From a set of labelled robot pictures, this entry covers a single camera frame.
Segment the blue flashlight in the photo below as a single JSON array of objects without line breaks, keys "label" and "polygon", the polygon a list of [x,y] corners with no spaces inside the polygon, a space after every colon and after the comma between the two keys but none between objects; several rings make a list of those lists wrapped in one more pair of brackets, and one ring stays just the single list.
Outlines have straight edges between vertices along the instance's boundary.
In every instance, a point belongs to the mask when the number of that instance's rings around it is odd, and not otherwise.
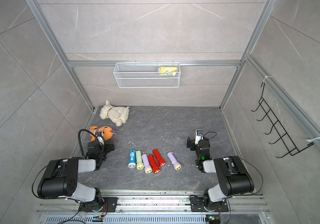
[{"label": "blue flashlight", "polygon": [[130,150],[128,167],[131,169],[136,167],[136,151],[133,149]]}]

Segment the green flashlight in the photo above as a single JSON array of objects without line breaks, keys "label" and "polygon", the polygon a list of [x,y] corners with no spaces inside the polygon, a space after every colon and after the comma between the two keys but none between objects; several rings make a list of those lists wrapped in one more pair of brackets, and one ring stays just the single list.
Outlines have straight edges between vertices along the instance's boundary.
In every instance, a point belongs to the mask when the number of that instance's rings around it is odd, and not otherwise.
[{"label": "green flashlight", "polygon": [[137,170],[144,169],[144,163],[142,161],[142,153],[141,151],[136,151],[136,168]]}]

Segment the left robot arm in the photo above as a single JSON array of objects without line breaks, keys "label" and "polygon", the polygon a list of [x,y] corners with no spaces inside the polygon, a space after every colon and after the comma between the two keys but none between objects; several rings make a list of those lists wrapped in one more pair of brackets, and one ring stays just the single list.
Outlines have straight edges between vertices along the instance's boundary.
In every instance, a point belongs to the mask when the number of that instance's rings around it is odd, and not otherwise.
[{"label": "left robot arm", "polygon": [[70,199],[80,204],[79,211],[102,212],[106,215],[115,212],[118,198],[103,197],[98,188],[88,187],[78,182],[80,173],[99,170],[106,160],[106,155],[114,151],[114,144],[110,141],[114,130],[109,126],[92,126],[87,133],[92,139],[84,152],[81,140],[79,147],[81,157],[51,160],[41,172],[42,178],[33,195],[39,199]]}]

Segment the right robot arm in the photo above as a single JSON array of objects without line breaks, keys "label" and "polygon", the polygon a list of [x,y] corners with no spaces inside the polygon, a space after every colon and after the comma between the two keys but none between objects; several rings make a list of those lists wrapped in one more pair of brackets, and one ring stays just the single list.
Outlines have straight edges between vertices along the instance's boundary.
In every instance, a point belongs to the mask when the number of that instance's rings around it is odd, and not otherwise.
[{"label": "right robot arm", "polygon": [[204,191],[202,197],[189,197],[192,212],[220,211],[225,200],[235,196],[256,195],[255,184],[244,166],[244,159],[229,156],[212,159],[210,157],[210,141],[203,136],[195,140],[187,138],[187,148],[196,152],[195,164],[202,173],[215,173],[218,184]]}]

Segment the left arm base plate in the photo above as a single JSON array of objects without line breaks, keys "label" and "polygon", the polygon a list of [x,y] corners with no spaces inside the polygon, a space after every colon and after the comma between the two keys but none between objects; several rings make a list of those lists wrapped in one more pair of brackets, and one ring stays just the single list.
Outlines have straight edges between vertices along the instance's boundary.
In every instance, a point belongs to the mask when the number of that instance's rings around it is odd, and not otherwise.
[{"label": "left arm base plate", "polygon": [[100,201],[94,200],[88,203],[80,204],[80,212],[115,212],[118,204],[117,197],[103,197]]}]

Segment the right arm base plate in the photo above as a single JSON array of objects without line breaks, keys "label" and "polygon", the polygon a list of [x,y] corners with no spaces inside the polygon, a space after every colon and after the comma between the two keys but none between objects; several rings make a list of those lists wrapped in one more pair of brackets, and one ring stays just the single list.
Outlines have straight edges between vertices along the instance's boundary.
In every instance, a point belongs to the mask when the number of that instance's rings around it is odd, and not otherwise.
[{"label": "right arm base plate", "polygon": [[228,212],[228,204],[225,201],[212,202],[209,197],[204,194],[202,197],[191,195],[190,206],[192,212]]}]

